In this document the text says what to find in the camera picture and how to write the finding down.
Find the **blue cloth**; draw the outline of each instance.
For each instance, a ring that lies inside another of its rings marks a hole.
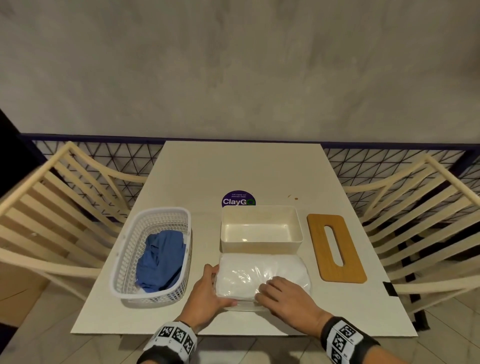
[[[179,279],[185,256],[183,234],[164,230],[151,234],[137,262],[137,284],[147,293],[171,288]]]

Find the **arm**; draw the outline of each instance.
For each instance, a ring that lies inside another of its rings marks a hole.
[[[318,307],[313,299],[303,290],[299,285],[290,282],[281,277],[274,277],[269,280],[267,284],[260,285],[260,293],[255,296],[255,299],[264,307],[268,308],[273,314],[278,316],[288,325],[304,334],[315,336],[321,340],[322,346],[327,350],[327,355],[332,352],[332,341],[335,337],[336,322],[344,319],[334,317],[331,313],[322,310]],[[371,339],[367,334],[356,329],[353,325],[353,331],[357,331],[356,337],[364,340],[371,340],[371,347],[366,353],[359,353],[362,344],[360,341],[353,346],[357,353],[353,353],[351,363],[355,364],[406,364],[393,356],[391,353],[383,349],[378,343]],[[355,358],[362,357],[362,362],[355,361]]]
[[[237,301],[215,295],[213,282],[218,266],[206,264],[204,275],[195,283],[183,310],[174,322],[162,326],[149,340],[137,364],[184,364],[188,363],[196,349],[196,334],[222,308],[235,306]],[[174,339],[175,329],[183,332],[181,340]]]

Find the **sticker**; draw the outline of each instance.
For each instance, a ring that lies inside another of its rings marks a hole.
[[[223,206],[254,206],[255,198],[245,191],[232,191],[223,196]]]

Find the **black tape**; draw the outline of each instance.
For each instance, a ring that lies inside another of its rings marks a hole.
[[[391,297],[398,297],[398,293],[395,291],[395,287],[393,286],[392,282],[384,282],[384,287]]]

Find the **wristband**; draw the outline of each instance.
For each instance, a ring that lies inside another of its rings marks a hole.
[[[167,322],[151,337],[144,347],[144,353],[140,357],[142,361],[157,361],[158,351],[149,351],[154,346],[168,347],[178,354],[180,359],[187,364],[197,347],[197,337],[193,330],[181,321]]]
[[[380,345],[343,317],[332,317],[325,324],[320,343],[335,364],[362,364],[368,350]]]

